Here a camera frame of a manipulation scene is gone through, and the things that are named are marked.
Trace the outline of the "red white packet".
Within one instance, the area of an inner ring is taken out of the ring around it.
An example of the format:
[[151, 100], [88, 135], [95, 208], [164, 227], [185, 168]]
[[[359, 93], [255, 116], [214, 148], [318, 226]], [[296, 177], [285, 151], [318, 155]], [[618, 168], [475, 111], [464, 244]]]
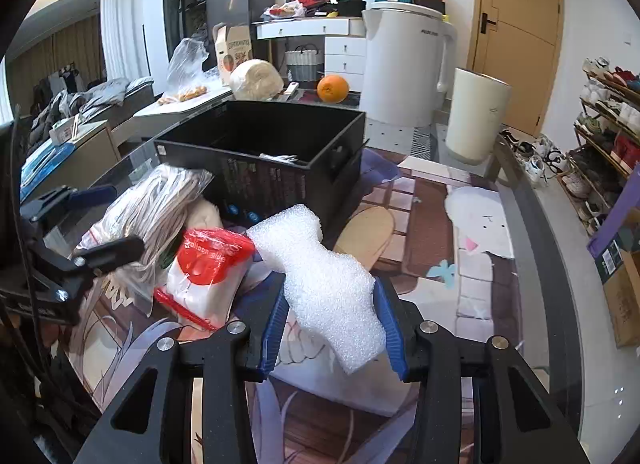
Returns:
[[199, 328], [216, 331], [230, 317], [254, 254], [255, 245], [244, 234], [223, 228], [186, 230], [154, 298]]

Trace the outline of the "white foam sheet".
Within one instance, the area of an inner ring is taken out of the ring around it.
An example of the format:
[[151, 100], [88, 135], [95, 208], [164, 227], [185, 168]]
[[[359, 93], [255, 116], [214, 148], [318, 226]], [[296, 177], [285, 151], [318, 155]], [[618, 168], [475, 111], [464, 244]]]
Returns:
[[347, 374], [384, 349], [374, 308], [374, 277], [349, 254], [322, 245], [318, 216], [296, 204], [246, 230], [271, 271], [285, 275], [283, 294], [299, 326], [322, 337]]

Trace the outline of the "white plush toy blue hat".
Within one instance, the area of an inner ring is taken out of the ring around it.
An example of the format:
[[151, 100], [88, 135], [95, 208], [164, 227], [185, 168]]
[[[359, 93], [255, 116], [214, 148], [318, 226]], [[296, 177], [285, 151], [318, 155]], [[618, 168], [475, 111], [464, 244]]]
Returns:
[[222, 228], [222, 220], [218, 208], [205, 198], [198, 198], [191, 206], [186, 222], [186, 229]]

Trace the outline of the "grey side table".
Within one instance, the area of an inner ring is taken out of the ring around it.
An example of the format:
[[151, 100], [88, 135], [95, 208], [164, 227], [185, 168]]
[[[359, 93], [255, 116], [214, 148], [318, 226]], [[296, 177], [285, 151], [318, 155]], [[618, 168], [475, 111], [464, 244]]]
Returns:
[[183, 102], [162, 106], [158, 102], [153, 102], [114, 128], [112, 137], [118, 146], [128, 141], [145, 142], [182, 120], [206, 112], [231, 95], [232, 92], [228, 87], [213, 86], [206, 94]]

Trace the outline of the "clear plastic bag with snacks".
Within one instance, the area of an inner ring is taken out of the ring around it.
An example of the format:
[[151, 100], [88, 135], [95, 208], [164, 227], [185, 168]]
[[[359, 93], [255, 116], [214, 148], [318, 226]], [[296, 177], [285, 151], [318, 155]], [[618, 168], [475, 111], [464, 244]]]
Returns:
[[166, 90], [158, 103], [166, 106], [206, 94], [207, 78], [202, 65], [208, 56], [200, 40], [188, 37], [179, 42], [168, 65]]

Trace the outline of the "brown cardboard box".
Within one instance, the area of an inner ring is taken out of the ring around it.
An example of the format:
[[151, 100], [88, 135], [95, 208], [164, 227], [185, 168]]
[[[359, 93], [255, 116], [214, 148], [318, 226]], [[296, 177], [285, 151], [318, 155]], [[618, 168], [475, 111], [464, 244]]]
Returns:
[[623, 246], [619, 236], [596, 259], [617, 348], [638, 347], [639, 253]]

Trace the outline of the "anime print desk mat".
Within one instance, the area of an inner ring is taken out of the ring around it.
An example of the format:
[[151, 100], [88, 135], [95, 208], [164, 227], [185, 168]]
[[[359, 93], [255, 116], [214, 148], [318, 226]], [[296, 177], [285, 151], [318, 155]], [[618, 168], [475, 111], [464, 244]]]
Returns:
[[[366, 194], [338, 248], [389, 278], [400, 298], [452, 334], [519, 342], [518, 273], [496, 188], [461, 169], [387, 153], [373, 154], [366, 173]], [[105, 408], [149, 346], [179, 331], [164, 308], [143, 312], [130, 292], [101, 283], [66, 354]], [[418, 395], [386, 356], [344, 372], [323, 338], [288, 317], [273, 372], [247, 388], [258, 460], [404, 462]]]

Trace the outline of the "white yarn bundle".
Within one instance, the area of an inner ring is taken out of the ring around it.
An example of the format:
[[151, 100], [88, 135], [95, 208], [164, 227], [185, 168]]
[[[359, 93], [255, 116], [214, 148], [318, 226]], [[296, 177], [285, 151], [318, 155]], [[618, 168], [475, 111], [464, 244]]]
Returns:
[[284, 83], [271, 63], [252, 59], [241, 63], [231, 73], [229, 86], [236, 100], [265, 101], [280, 94]]

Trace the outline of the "orange print cardboard carton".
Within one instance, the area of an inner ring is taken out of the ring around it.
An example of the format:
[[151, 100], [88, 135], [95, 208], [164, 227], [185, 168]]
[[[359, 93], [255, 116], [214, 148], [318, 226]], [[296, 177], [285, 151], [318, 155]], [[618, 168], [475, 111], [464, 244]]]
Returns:
[[250, 28], [247, 25], [219, 23], [214, 26], [212, 36], [218, 71], [222, 82], [228, 85], [238, 65], [253, 57]]

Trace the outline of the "woven basket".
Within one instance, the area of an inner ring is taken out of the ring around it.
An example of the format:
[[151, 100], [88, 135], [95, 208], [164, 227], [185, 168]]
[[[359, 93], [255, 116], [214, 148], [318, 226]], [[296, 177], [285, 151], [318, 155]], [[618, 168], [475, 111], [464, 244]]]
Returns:
[[324, 57], [317, 49], [296, 48], [285, 53], [288, 79], [296, 83], [315, 83], [324, 71]]

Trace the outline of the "shoe rack with shoes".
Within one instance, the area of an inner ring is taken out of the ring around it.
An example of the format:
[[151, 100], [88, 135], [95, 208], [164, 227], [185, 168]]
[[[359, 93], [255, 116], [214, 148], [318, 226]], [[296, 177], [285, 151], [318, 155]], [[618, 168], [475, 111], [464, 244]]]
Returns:
[[578, 147], [566, 154], [560, 185], [593, 236], [639, 166], [639, 75], [605, 57], [587, 58], [582, 70], [587, 83], [574, 121]]

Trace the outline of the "cream cylindrical cup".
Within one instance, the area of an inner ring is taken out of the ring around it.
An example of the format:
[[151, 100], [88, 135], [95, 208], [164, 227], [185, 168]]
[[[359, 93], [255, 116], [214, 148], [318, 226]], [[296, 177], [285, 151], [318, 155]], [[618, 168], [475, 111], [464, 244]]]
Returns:
[[486, 161], [509, 105], [512, 87], [486, 74], [456, 68], [445, 146], [468, 165]]

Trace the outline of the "white desk with drawers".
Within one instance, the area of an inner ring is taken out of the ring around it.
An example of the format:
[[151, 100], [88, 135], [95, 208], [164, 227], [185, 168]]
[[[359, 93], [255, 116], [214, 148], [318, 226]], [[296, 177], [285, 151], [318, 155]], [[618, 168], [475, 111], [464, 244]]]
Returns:
[[[348, 81], [350, 91], [362, 91], [366, 32], [361, 18], [334, 16], [334, 18], [283, 19], [257, 23], [256, 28], [258, 39], [284, 40], [283, 64], [285, 67], [287, 51], [296, 48], [314, 48], [324, 57], [322, 77], [326, 74], [341, 75]], [[318, 82], [299, 84], [311, 86], [316, 83]]]

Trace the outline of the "white cylindrical trash bin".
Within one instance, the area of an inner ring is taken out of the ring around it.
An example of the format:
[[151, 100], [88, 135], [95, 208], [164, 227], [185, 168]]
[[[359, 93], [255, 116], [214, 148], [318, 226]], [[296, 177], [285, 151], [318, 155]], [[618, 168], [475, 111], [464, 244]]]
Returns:
[[442, 13], [408, 2], [374, 2], [362, 17], [360, 109], [384, 124], [431, 124], [438, 96], [449, 90], [456, 68], [456, 29]]

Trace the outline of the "wooden door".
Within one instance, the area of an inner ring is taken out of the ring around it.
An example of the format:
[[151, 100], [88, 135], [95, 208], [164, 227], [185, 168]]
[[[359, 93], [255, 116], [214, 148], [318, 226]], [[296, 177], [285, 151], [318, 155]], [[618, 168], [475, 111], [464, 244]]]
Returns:
[[564, 0], [474, 0], [470, 70], [512, 87], [504, 122], [536, 137], [558, 68]]

